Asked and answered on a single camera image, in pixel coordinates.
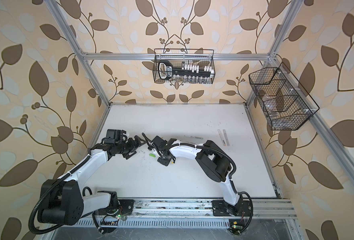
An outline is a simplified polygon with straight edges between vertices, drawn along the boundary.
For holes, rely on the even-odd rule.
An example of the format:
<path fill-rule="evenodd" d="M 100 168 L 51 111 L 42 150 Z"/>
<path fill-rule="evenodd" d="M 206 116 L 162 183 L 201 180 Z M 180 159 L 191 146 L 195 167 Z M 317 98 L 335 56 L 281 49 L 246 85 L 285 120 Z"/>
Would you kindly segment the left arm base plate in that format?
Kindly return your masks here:
<path fill-rule="evenodd" d="M 134 203 L 133 199 L 112 200 L 106 208 L 99 210 L 99 215 L 112 217 L 129 215 L 133 212 Z"/>

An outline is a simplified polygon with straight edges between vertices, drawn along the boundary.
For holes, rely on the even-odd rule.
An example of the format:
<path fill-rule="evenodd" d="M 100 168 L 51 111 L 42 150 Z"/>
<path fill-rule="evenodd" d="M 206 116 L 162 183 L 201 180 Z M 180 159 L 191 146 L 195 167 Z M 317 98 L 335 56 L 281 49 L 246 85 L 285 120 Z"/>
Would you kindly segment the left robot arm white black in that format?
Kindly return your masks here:
<path fill-rule="evenodd" d="M 116 155 L 126 160 L 148 140 L 135 136 L 129 138 L 124 130 L 108 130 L 101 142 L 88 149 L 86 157 L 71 170 L 54 180 L 47 180 L 29 217 L 31 233 L 42 235 L 62 226 L 75 225 L 81 218 L 92 216 L 95 226 L 102 233 L 96 214 L 99 210 L 120 217 L 123 206 L 114 191 L 93 193 L 86 182 L 101 166 Z"/>

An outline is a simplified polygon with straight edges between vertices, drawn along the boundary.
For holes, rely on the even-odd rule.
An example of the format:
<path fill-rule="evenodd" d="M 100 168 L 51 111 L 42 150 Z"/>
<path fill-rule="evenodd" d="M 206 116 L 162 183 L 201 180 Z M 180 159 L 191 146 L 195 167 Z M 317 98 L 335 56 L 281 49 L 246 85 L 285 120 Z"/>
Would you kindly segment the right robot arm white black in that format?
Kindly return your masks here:
<path fill-rule="evenodd" d="M 153 140 L 145 138 L 145 141 L 148 149 L 159 157 L 158 162 L 166 167 L 177 158 L 195 160 L 207 177 L 220 184 L 224 202 L 233 208 L 239 206 L 242 196 L 232 180 L 236 164 L 215 142 L 208 140 L 204 144 L 192 144 L 177 139 L 166 141 L 159 136 Z"/>

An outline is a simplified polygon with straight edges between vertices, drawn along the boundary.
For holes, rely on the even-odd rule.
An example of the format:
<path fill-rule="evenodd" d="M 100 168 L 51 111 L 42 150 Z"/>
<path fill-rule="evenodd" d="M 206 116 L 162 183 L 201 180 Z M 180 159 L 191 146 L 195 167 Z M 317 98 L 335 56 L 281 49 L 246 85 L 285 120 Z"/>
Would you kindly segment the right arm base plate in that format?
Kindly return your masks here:
<path fill-rule="evenodd" d="M 213 200 L 211 203 L 215 217 L 250 217 L 253 211 L 251 202 L 241 199 L 235 206 L 228 204 L 224 200 Z"/>

